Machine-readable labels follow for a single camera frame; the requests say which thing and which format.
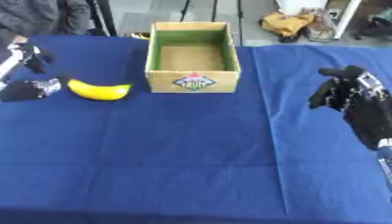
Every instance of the open cardboard box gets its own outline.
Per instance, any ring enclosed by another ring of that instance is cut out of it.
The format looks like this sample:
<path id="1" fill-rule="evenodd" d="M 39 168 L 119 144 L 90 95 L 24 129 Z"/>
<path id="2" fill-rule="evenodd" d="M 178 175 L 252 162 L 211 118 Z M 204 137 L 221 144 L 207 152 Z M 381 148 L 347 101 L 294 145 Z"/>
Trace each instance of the open cardboard box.
<path id="1" fill-rule="evenodd" d="M 155 23 L 145 68 L 154 93 L 233 93 L 240 65 L 227 23 Z"/>

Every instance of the banana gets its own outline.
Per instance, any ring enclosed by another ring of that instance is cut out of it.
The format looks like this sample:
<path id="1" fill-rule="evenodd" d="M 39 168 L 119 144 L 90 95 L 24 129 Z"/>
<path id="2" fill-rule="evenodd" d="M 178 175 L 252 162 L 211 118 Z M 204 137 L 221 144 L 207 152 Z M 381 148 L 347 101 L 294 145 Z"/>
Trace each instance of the banana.
<path id="1" fill-rule="evenodd" d="M 115 101 L 123 98 L 130 91 L 132 85 L 118 85 L 100 87 L 87 84 L 80 80 L 70 79 L 66 85 L 75 94 L 97 101 Z"/>

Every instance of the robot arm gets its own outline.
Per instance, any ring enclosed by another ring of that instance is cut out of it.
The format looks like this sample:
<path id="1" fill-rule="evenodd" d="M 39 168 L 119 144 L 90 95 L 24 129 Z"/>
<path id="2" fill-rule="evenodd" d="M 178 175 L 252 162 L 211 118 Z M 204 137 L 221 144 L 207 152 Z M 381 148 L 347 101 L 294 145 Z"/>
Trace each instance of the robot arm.
<path id="1" fill-rule="evenodd" d="M 57 79 L 49 81 L 13 81 L 8 82 L 11 70 L 23 64 L 35 74 L 44 74 L 44 67 L 54 62 L 50 52 L 43 51 L 29 43 L 11 44 L 8 46 L 11 56 L 0 64 L 0 101 L 18 102 L 47 97 L 61 89 Z"/>
<path id="2" fill-rule="evenodd" d="M 327 106 L 343 113 L 355 135 L 371 151 L 392 191 L 392 98 L 382 83 L 365 69 L 320 69 L 332 77 L 309 98 L 309 107 Z"/>

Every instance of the box label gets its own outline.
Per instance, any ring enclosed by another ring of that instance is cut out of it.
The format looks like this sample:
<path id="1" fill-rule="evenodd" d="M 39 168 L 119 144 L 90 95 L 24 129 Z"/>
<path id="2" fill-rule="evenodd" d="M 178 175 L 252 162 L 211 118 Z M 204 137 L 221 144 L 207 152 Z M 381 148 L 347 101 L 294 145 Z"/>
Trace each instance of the box label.
<path id="1" fill-rule="evenodd" d="M 215 82 L 208 79 L 206 76 L 203 76 L 201 73 L 191 73 L 182 79 L 174 81 L 173 84 L 191 91 L 197 91 L 199 89 L 211 86 L 215 84 Z"/>

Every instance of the yellow bag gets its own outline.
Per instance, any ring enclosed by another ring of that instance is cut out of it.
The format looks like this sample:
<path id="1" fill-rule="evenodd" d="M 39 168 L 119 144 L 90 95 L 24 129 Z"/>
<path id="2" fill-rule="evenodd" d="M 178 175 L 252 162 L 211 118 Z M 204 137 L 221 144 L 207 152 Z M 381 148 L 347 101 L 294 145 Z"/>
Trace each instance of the yellow bag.
<path id="1" fill-rule="evenodd" d="M 289 37 L 295 35 L 301 28 L 311 23 L 313 19 L 314 15 L 312 14 L 290 17 L 279 12 L 273 12 L 262 20 L 262 28 L 265 31 Z"/>

